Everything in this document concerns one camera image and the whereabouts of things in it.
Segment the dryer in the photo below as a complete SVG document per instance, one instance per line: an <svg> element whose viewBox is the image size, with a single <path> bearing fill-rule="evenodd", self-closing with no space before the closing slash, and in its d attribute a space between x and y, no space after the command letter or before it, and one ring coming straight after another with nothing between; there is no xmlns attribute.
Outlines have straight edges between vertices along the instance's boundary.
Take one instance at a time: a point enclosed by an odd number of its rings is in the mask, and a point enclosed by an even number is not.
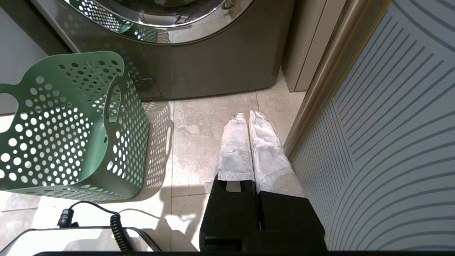
<svg viewBox="0 0 455 256"><path fill-rule="evenodd" d="M277 79L294 0L32 0L74 52L119 53L145 100Z"/></svg>

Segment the gold trim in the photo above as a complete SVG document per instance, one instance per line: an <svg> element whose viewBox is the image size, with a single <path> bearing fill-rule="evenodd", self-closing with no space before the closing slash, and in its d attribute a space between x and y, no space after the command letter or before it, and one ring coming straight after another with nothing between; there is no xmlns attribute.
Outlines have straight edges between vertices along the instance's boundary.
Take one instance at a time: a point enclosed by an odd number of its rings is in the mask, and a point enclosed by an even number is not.
<svg viewBox="0 0 455 256"><path fill-rule="evenodd" d="M349 0L284 143L292 162L351 70L391 0Z"/></svg>

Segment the coiled cord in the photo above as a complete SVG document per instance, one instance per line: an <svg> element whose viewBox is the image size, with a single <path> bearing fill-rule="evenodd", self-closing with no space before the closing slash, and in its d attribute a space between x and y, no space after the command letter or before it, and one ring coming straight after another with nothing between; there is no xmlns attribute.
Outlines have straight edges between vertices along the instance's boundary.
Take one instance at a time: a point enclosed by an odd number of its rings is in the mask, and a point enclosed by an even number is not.
<svg viewBox="0 0 455 256"><path fill-rule="evenodd" d="M120 213L108 210L108 209L101 207L98 204L95 204L90 201L79 201L79 202L74 203L68 209L63 210L63 213L60 216L60 220L59 220L59 227L70 227L71 226L71 221L72 221L73 213L74 213L74 210L72 208L75 205L78 205L81 203L93 205L96 208L99 208L107 213L112 214L111 230L112 230L112 234L114 235L115 241L117 242L118 247L120 248L121 251L132 251L133 250L133 246L131 246L131 243L128 240L127 233L125 232L125 230L123 229L123 226L121 225Z"/></svg>

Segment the black plug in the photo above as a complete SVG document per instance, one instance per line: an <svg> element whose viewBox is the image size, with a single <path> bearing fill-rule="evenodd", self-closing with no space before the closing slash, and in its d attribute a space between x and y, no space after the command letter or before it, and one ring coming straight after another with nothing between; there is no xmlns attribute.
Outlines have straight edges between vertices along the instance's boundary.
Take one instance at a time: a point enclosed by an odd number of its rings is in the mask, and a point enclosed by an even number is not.
<svg viewBox="0 0 455 256"><path fill-rule="evenodd" d="M64 209L63 212L61 212L60 219L58 220L57 226L59 226L60 228L71 227L73 215L74 215L73 209Z"/></svg>

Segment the striped wall pattern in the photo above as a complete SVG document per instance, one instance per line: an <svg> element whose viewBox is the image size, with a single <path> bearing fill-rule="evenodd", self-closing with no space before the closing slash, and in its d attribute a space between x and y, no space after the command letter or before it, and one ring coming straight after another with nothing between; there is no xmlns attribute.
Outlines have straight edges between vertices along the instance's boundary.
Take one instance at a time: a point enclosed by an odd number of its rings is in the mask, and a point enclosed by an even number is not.
<svg viewBox="0 0 455 256"><path fill-rule="evenodd" d="M455 1L392 1L293 166L329 249L455 250Z"/></svg>

